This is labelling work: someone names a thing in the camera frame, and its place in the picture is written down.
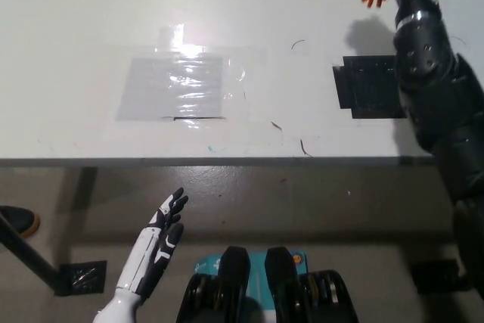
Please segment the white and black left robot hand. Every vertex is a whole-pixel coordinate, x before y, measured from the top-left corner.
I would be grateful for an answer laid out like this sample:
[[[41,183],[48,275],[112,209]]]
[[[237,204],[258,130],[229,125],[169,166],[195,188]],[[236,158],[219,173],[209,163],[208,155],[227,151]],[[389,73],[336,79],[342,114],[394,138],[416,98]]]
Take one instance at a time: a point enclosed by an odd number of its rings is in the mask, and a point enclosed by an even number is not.
[[[181,240],[180,213],[188,202],[183,188],[170,194],[140,231],[116,284],[145,301],[165,272]]]

